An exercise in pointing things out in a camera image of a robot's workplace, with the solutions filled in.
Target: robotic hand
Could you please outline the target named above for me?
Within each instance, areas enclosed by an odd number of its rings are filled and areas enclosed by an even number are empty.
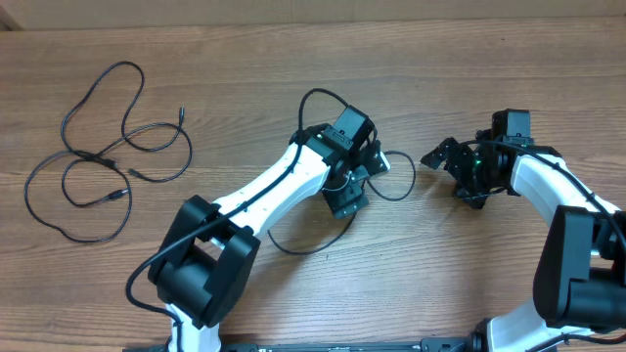
[[[542,351],[568,339],[626,340],[588,337],[626,328],[626,213],[591,193],[553,148],[534,145],[528,111],[496,112],[491,129],[478,131],[475,141],[448,138],[422,158],[433,169],[443,161],[457,181],[454,196],[472,208],[507,191],[528,198],[550,226],[533,299],[489,321],[470,342],[459,342],[466,346],[460,350]],[[592,254],[612,261],[612,269],[592,268]]]
[[[303,105],[315,91],[336,97],[345,110],[334,125],[302,130]],[[220,351],[218,324],[244,292],[258,237],[294,205],[322,191],[335,218],[343,218],[368,204],[362,182],[389,170],[372,120],[333,93],[309,92],[299,122],[285,154],[254,181],[213,203],[199,196],[187,200],[159,252],[129,279],[126,293],[131,303],[172,318],[168,351]],[[195,246],[195,238],[219,246],[219,257]],[[167,311],[148,308],[132,296],[132,281],[148,266],[148,278]]]

